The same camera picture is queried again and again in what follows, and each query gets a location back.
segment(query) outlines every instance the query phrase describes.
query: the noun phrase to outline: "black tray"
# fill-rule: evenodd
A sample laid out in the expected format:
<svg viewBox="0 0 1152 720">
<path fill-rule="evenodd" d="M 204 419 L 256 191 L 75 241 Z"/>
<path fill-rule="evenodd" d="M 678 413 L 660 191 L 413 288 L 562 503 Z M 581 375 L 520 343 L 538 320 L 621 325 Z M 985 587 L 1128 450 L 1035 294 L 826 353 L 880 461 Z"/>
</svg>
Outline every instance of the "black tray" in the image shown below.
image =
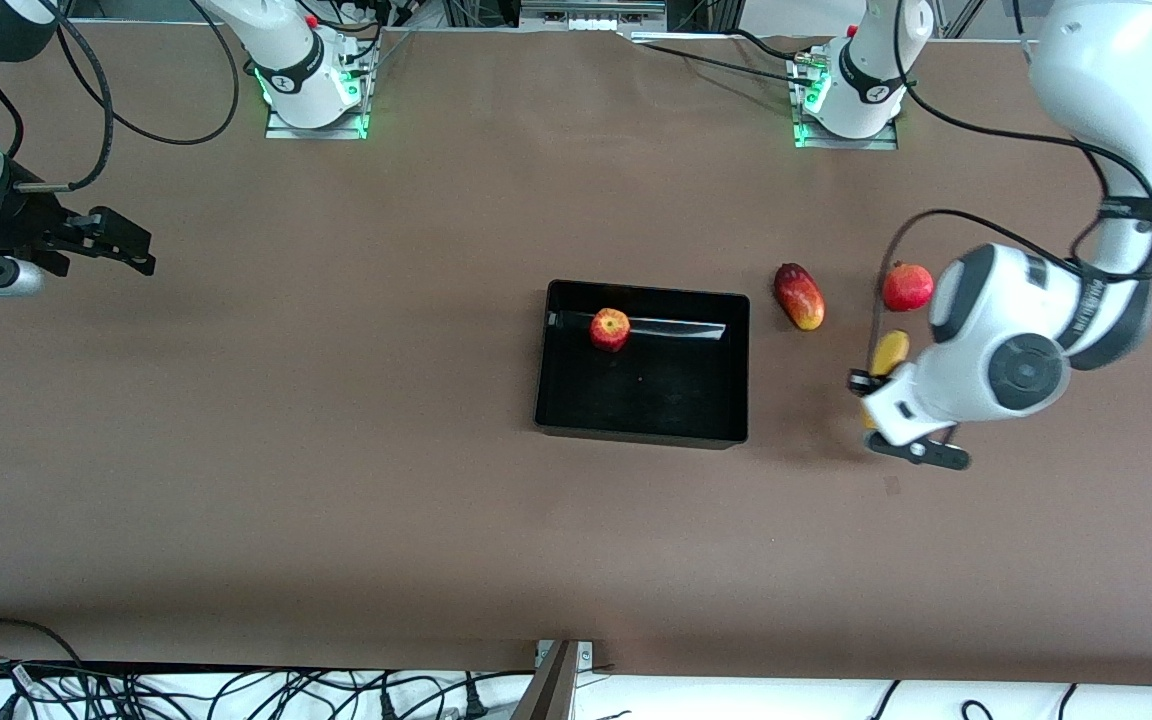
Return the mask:
<svg viewBox="0 0 1152 720">
<path fill-rule="evenodd" d="M 589 340 L 604 306 L 630 340 Z M 548 434 L 723 448 L 749 438 L 749 298 L 717 291 L 554 281 L 536 425 Z"/>
</svg>

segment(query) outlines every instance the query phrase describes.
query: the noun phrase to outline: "rectangular black tray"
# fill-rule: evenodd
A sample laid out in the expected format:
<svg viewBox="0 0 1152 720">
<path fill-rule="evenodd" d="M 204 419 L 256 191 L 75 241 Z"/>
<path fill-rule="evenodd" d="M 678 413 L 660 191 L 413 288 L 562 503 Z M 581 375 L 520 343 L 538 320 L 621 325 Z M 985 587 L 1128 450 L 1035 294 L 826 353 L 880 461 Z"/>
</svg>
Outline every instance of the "rectangular black tray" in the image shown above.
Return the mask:
<svg viewBox="0 0 1152 720">
<path fill-rule="evenodd" d="M 604 306 L 630 316 L 620 353 L 594 348 Z M 553 281 L 536 425 L 554 435 L 723 448 L 749 438 L 749 298 Z"/>
</svg>

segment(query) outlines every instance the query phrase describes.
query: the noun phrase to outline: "table surface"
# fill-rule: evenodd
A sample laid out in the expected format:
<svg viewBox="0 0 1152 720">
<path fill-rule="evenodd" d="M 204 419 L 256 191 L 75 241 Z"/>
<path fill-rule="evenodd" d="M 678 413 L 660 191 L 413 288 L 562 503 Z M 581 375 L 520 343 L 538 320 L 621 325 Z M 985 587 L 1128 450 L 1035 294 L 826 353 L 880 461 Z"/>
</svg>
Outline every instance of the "table surface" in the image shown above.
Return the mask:
<svg viewBox="0 0 1152 720">
<path fill-rule="evenodd" d="M 120 113 L 223 114 L 206 28 L 84 29 Z M 918 74 L 962 118 L 1055 131 L 1014 46 L 933 44 Z M 20 160 L 86 172 L 100 111 L 56 47 L 0 81 Z M 0 301 L 0 614 L 106 660 L 517 666 L 581 637 L 630 673 L 1152 683 L 1152 336 L 963 429 L 969 473 L 865 454 L 844 388 L 901 220 L 1061 250 L 1092 173 L 917 109 L 897 152 L 795 149 L 783 94 L 611 33 L 420 33 L 366 142 L 263 141 L 250 82 L 207 145 L 120 128 L 67 202 L 146 225 L 156 276 L 77 259 Z M 931 220 L 902 258 L 992 240 Z M 783 262 L 827 297 L 814 333 L 774 304 Z M 748 295 L 749 442 L 536 432 L 554 278 Z"/>
</svg>

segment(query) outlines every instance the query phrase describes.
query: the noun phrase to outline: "brown table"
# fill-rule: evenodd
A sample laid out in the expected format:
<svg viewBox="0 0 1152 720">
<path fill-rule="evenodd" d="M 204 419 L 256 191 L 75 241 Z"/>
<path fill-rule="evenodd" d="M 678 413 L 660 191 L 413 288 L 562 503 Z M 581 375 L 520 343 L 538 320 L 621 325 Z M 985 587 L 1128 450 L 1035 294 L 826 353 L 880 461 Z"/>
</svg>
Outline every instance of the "brown table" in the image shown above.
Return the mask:
<svg viewBox="0 0 1152 720">
<path fill-rule="evenodd" d="M 206 28 L 88 32 L 128 118 L 223 113 Z M 1013 46 L 918 70 L 942 108 L 1055 129 Z M 797 150 L 776 82 L 608 33 L 422 33 L 382 76 L 370 141 L 263 141 L 248 82 L 220 141 L 119 129 L 68 200 L 151 228 L 159 272 L 76 260 L 0 301 L 1 614 L 93 659 L 518 666 L 562 635 L 628 673 L 1152 683 L 1152 338 L 964 429 L 969 473 L 865 454 L 842 384 L 902 219 L 973 210 L 1060 250 L 1094 204 L 1076 152 L 919 111 L 895 154 Z M 100 113 L 55 47 L 0 79 L 20 159 L 86 172 Z M 902 256 L 991 240 L 933 220 Z M 818 332 L 768 293 L 788 260 L 826 291 Z M 536 432 L 554 278 L 748 295 L 749 442 Z"/>
</svg>

